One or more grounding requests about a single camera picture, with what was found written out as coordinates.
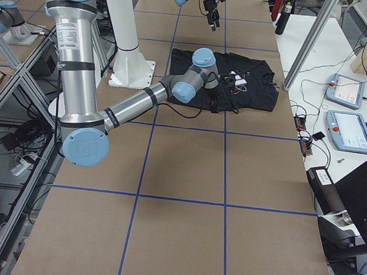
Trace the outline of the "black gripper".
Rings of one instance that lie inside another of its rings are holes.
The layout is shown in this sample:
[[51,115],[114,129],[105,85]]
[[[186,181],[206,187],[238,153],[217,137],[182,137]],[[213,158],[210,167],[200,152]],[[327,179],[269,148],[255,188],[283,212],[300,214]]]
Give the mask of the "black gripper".
[[218,2],[223,2],[223,0],[202,0],[204,8],[206,10],[206,16],[208,18],[208,23],[212,31],[215,31],[216,27],[220,26],[219,14],[217,4]]
[[222,74],[221,75],[221,82],[220,86],[224,90],[235,90],[235,82],[236,82],[236,76],[234,74]]

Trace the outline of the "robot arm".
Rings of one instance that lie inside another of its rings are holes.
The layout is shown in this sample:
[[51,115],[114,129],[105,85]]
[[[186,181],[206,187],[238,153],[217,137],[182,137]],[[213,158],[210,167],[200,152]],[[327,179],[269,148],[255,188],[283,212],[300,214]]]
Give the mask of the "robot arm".
[[[187,3],[189,0],[174,0],[176,2],[176,4],[179,7],[182,7],[183,5],[185,5],[185,3]],[[220,23],[219,23],[219,12],[218,12],[218,3],[223,3],[226,0],[198,0],[198,3],[200,4],[200,1],[202,1],[204,9],[205,9],[205,13],[203,13],[201,7],[200,8],[200,13],[202,15],[205,15],[207,17],[207,21],[208,24],[211,27],[211,30],[214,32],[216,31],[216,29],[218,27],[220,27]]]
[[46,11],[55,20],[65,113],[60,120],[62,152],[78,167],[101,163],[108,154],[108,132],[158,106],[170,97],[190,102],[202,88],[219,85],[213,51],[206,47],[192,54],[192,64],[182,75],[168,75],[152,83],[155,63],[139,50],[133,3],[107,0],[117,54],[112,75],[117,85],[136,88],[123,102],[98,110],[92,26],[96,0],[46,0]]

